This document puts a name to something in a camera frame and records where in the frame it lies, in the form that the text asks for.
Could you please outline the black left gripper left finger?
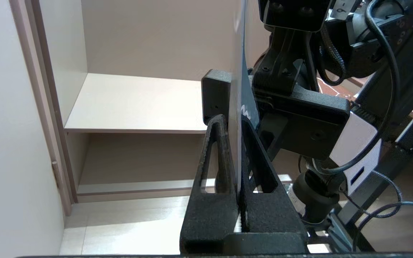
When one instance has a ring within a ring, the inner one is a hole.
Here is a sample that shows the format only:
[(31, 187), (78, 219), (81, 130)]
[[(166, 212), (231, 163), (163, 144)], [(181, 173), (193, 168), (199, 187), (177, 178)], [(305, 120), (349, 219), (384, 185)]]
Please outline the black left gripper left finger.
[[(217, 144), (216, 191), (203, 191), (213, 144)], [(216, 115), (208, 122), (199, 164), (179, 236), (181, 254), (223, 254), (224, 240), (234, 233), (238, 219), (234, 165), (227, 121)]]

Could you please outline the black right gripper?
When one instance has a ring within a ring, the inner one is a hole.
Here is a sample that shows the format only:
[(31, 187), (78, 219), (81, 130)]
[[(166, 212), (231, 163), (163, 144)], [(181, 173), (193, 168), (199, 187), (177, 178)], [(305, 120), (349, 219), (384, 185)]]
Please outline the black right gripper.
[[(321, 163), (334, 165), (330, 154), (350, 116), (349, 101), (296, 86), (300, 60), (277, 68), (264, 57), (253, 67), (251, 86), (260, 113), (258, 135), (270, 160), (280, 149), (306, 159), (308, 168), (293, 183), (289, 196), (306, 223), (323, 222), (340, 195), (334, 186), (343, 175), (328, 175)], [(211, 69), (201, 79), (203, 122), (223, 114), (228, 120), (232, 77), (229, 72)]]

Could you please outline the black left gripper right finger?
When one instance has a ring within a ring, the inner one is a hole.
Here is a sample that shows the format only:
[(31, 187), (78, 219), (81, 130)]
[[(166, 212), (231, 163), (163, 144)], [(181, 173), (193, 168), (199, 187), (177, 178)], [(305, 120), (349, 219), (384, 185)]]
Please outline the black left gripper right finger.
[(262, 142), (249, 121), (241, 123), (241, 209), (245, 228), (252, 233), (291, 233), (306, 237), (307, 231)]

